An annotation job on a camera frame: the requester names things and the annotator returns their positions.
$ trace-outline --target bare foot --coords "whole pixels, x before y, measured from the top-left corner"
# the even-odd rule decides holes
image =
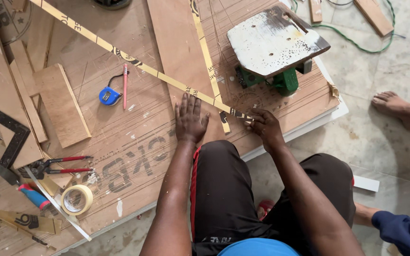
[[[374,95],[371,104],[380,112],[402,120],[404,127],[410,131],[410,103],[401,99],[393,91],[380,92]]]
[[[371,223],[371,218],[373,218],[373,215],[376,212],[380,211],[380,209],[366,207],[357,202],[354,202],[354,204],[355,204],[354,224],[374,227],[373,223]]]

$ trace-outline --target man's right hand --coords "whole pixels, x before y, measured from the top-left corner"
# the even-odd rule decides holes
[[[249,131],[255,132],[262,138],[265,151],[272,154],[276,148],[286,145],[282,137],[279,121],[272,113],[259,108],[253,108],[251,112],[253,113],[251,116],[254,118],[254,121],[251,124],[244,124]]]

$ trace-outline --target printed circle logo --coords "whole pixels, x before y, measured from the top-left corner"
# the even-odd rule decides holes
[[[12,0],[0,0],[0,38],[6,46],[21,38],[31,24],[32,3],[29,1],[24,12],[12,9]]]

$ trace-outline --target screwdriver handle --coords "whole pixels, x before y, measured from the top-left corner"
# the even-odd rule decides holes
[[[26,195],[26,197],[39,209],[43,209],[46,205],[50,203],[45,196],[39,194],[39,192],[31,189],[31,187],[25,183],[18,187],[18,191]]]

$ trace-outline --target tiled floor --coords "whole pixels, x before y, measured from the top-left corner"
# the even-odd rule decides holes
[[[345,3],[349,0],[338,0]],[[390,18],[385,0],[380,7]],[[379,192],[354,190],[354,200],[371,207],[410,216],[410,132],[401,123],[379,114],[370,105],[375,92],[394,90],[410,101],[410,1],[392,0],[396,13],[396,33],[390,48],[380,54],[356,49],[335,32],[317,31],[332,46],[321,55],[328,72],[340,90],[350,113],[289,142],[298,160],[317,153],[335,155],[347,162],[356,175],[380,181]],[[310,20],[308,0],[298,0],[298,14]],[[334,7],[322,1],[323,24],[332,25],[362,47],[378,50],[387,44],[363,18],[354,5]],[[283,185],[268,154],[248,162],[254,198],[277,200]],[[149,229],[154,210],[85,243],[64,256],[138,255]],[[375,229],[354,226],[354,232],[368,256],[388,255],[388,243]]]

